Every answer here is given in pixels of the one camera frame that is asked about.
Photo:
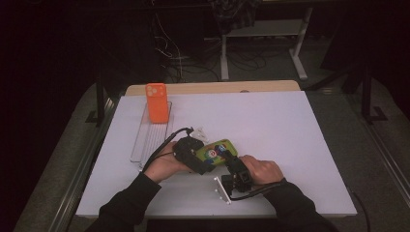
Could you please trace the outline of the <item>person's right hand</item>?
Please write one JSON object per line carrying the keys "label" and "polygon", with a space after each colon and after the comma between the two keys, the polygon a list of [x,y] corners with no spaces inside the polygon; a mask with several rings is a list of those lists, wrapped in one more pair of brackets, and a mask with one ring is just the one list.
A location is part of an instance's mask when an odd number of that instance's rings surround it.
{"label": "person's right hand", "polygon": [[277,183],[284,178],[280,168],[274,161],[259,160],[249,155],[240,157],[240,160],[249,170],[252,181],[256,186]]}

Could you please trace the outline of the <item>grey metal rail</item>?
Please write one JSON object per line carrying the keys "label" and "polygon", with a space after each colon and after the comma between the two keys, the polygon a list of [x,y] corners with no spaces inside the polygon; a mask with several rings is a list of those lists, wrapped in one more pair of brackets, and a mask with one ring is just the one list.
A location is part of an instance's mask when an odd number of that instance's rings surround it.
{"label": "grey metal rail", "polygon": [[67,191],[63,194],[63,199],[47,232],[68,231],[96,158],[103,145],[115,109],[116,104],[111,99],[99,103],[98,110],[102,110],[102,120],[98,122],[97,127],[93,130],[91,141],[79,161],[78,168],[73,174],[73,179]]}
{"label": "grey metal rail", "polygon": [[392,177],[405,205],[410,208],[410,121],[388,99],[363,111],[361,97],[349,103],[363,123],[382,163]]}

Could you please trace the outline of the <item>person's left hand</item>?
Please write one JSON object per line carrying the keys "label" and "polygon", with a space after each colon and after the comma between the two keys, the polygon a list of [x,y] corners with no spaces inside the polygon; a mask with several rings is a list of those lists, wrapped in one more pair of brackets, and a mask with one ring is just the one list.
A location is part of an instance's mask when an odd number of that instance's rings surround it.
{"label": "person's left hand", "polygon": [[167,144],[144,171],[144,174],[153,182],[159,184],[176,173],[191,172],[190,168],[176,160],[174,145],[175,142]]}

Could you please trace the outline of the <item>light wooden table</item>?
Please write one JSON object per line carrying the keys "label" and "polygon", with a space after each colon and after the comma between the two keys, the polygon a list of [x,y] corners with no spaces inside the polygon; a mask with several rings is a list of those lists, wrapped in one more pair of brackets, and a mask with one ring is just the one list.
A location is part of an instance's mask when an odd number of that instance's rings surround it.
{"label": "light wooden table", "polygon": [[294,80],[267,80],[169,83],[161,84],[160,90],[165,90],[168,95],[187,95],[247,92],[285,92],[300,91],[301,88],[299,84]]}

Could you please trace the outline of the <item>orange phone case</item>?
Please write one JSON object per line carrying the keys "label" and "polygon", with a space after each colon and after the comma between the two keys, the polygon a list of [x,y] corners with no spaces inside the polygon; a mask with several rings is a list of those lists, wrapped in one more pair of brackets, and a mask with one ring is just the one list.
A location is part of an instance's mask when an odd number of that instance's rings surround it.
{"label": "orange phone case", "polygon": [[166,86],[163,83],[148,83],[145,86],[149,118],[152,123],[167,123],[169,118]]}

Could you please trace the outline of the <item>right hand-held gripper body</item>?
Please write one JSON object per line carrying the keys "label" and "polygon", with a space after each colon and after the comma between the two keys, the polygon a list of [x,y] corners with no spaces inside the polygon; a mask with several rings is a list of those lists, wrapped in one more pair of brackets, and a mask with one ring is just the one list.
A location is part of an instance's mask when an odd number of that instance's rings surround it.
{"label": "right hand-held gripper body", "polygon": [[222,175],[220,178],[215,177],[216,189],[226,204],[230,205],[233,201],[240,201],[250,198],[250,195],[243,195],[239,197],[231,197],[232,192],[236,189],[239,192],[247,192],[251,190],[252,178],[249,170],[240,159],[231,159],[225,162],[225,166],[229,171],[229,175]]}

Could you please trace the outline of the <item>white table cover sheet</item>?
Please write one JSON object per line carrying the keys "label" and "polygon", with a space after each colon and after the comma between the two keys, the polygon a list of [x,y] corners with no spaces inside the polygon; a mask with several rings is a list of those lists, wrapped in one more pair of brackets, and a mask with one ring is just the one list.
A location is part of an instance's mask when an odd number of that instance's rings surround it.
{"label": "white table cover sheet", "polygon": [[[229,139],[241,155],[275,161],[324,217],[356,215],[304,92],[171,95],[169,100],[175,130],[201,128],[211,141]],[[120,99],[76,210],[79,216],[96,216],[100,206],[137,176],[131,156],[145,105],[142,96]],[[147,217],[274,216],[274,208],[261,195],[230,204],[221,200],[215,179],[225,172],[219,166],[204,175],[183,172],[163,181]]]}

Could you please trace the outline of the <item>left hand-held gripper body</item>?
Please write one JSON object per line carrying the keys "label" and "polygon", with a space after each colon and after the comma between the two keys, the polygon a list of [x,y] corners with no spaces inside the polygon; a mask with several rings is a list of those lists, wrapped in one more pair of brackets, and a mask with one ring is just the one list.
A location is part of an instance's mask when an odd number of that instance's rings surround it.
{"label": "left hand-held gripper body", "polygon": [[208,171],[208,165],[196,156],[196,152],[204,146],[204,142],[197,135],[197,130],[187,128],[187,136],[176,142],[173,152],[177,161],[183,163],[194,173],[203,175]]}

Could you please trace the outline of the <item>green cartoon print phone case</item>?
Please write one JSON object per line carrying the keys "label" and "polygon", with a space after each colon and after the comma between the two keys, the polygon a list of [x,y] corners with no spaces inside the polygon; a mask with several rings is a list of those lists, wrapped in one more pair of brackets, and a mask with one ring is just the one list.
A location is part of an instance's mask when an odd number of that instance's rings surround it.
{"label": "green cartoon print phone case", "polygon": [[195,156],[205,163],[220,165],[224,164],[226,161],[226,158],[222,155],[224,151],[229,151],[232,156],[238,155],[238,152],[231,141],[228,139],[222,139],[200,148],[195,152]]}

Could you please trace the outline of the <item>white metal desk frame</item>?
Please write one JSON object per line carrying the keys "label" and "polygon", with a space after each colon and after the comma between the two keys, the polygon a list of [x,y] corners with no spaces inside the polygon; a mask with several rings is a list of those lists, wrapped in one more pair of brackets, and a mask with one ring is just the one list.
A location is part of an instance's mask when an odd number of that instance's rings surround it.
{"label": "white metal desk frame", "polygon": [[304,42],[309,20],[313,8],[307,8],[305,15],[301,19],[278,19],[278,20],[256,20],[254,25],[242,29],[232,30],[227,35],[221,36],[221,56],[220,56],[220,73],[221,80],[229,79],[229,69],[226,56],[226,41],[228,38],[244,37],[284,37],[296,36],[297,41],[288,49],[295,70],[301,80],[307,80],[308,75],[300,60],[299,53]]}

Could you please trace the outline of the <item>clear plastic rack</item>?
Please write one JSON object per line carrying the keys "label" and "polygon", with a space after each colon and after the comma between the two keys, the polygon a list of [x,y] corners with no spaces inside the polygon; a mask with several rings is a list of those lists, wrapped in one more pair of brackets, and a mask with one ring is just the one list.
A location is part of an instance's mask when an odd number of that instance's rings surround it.
{"label": "clear plastic rack", "polygon": [[142,170],[149,157],[162,145],[173,131],[172,103],[168,103],[167,123],[154,124],[150,121],[148,106],[145,106],[136,140],[132,149],[131,162]]}

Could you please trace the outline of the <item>dark plaid cloth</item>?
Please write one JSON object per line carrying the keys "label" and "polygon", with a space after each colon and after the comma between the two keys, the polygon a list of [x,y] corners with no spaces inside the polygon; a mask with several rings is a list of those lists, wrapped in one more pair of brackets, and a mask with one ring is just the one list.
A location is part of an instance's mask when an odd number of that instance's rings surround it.
{"label": "dark plaid cloth", "polygon": [[222,35],[232,30],[251,27],[262,0],[208,0]]}

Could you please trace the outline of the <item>black metal stand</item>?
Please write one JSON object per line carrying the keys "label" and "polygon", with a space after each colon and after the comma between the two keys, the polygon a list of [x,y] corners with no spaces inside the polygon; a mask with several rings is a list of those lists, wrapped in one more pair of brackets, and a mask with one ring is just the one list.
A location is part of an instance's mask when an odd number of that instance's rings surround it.
{"label": "black metal stand", "polygon": [[103,88],[103,82],[100,77],[96,79],[96,104],[97,108],[94,111],[90,111],[86,123],[95,123],[99,127],[104,119],[105,113],[105,92]]}
{"label": "black metal stand", "polygon": [[365,121],[372,125],[376,121],[387,121],[388,118],[379,106],[371,105],[371,76],[367,66],[364,66],[362,82],[362,109],[361,113]]}

